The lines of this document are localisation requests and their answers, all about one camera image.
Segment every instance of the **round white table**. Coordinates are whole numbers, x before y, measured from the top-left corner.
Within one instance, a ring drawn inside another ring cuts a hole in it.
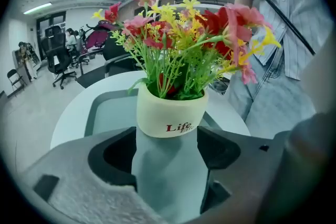
[[[138,79],[145,77],[144,71],[121,73],[98,81],[79,95],[63,111],[52,135],[50,149],[84,137],[86,122],[94,99],[110,91],[129,89]],[[206,112],[223,130],[248,135],[250,133],[244,121],[227,102],[223,95],[208,88],[209,101]]]

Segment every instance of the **floor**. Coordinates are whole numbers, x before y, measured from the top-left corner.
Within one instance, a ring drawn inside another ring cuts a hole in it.
[[[105,60],[97,55],[88,66],[83,65],[84,73],[100,67]],[[8,167],[17,173],[23,172],[49,151],[51,137],[67,105],[84,88],[74,79],[68,78],[61,90],[59,82],[53,88],[54,78],[47,67],[38,72],[38,79],[8,99],[0,113],[0,149]]]

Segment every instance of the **person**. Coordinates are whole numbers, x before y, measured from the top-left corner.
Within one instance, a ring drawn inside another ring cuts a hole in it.
[[[317,52],[331,32],[333,22],[323,0],[272,0],[297,27]],[[235,4],[251,7],[254,0],[235,0]],[[299,121],[311,117],[315,110],[300,85],[300,72],[312,55],[287,28],[279,15],[260,0],[259,11],[273,27],[281,48],[266,46],[262,55],[253,55],[250,63],[257,83],[244,85],[241,74],[231,78],[226,96],[245,121],[252,136],[273,138],[292,129]],[[263,40],[258,29],[253,39]]]
[[[77,45],[76,35],[75,32],[72,30],[72,28],[68,28],[66,30],[66,37],[67,41],[65,45],[67,46],[67,48],[72,49],[71,45],[74,45],[76,47]]]
[[[75,33],[75,37],[76,37],[76,39],[79,39],[79,38],[80,38],[80,37],[79,37],[79,33],[78,33],[77,30],[73,31],[73,33]]]
[[[81,40],[81,38],[80,38],[79,33],[78,33],[77,30],[75,30],[74,33],[75,33],[76,42],[77,42],[76,49],[80,53],[81,47],[82,47],[82,40]]]
[[[30,54],[30,51],[28,50],[28,44],[24,42],[19,43],[19,54],[22,58],[22,63],[24,64],[26,71],[28,72],[28,78],[30,81],[33,81],[34,79],[37,79],[37,72],[33,67],[32,64],[32,55]]]

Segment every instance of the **black strap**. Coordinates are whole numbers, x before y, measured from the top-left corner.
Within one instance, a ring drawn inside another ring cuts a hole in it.
[[[309,50],[312,55],[315,55],[315,51],[310,46],[310,44],[306,41],[304,36],[300,33],[300,31],[292,24],[292,22],[286,17],[285,14],[271,1],[266,0],[266,2],[275,10],[275,12],[280,16],[280,18],[285,22],[290,30],[301,40],[301,42],[305,45],[305,47]]]

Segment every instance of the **wall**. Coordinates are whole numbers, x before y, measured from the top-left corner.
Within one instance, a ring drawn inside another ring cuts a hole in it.
[[[140,8],[138,5],[138,1],[132,1],[127,5],[123,6],[119,11],[119,20],[121,22],[125,21],[126,19],[132,19],[134,17],[134,11]]]
[[[9,23],[8,18],[4,16],[0,25],[0,91],[5,91],[6,95],[13,92],[7,78],[7,72],[13,68],[15,67],[9,48]]]
[[[79,30],[82,26],[88,24],[89,26],[95,26],[99,19],[91,17],[99,8],[74,8],[66,11],[65,23],[66,29],[72,28],[73,30]]]
[[[34,27],[36,21],[18,10],[14,6],[9,7],[0,25],[0,91],[4,90],[6,95],[13,92],[7,78],[7,73],[15,68],[12,51],[18,49],[20,41],[34,44],[34,36],[36,36],[36,27]]]

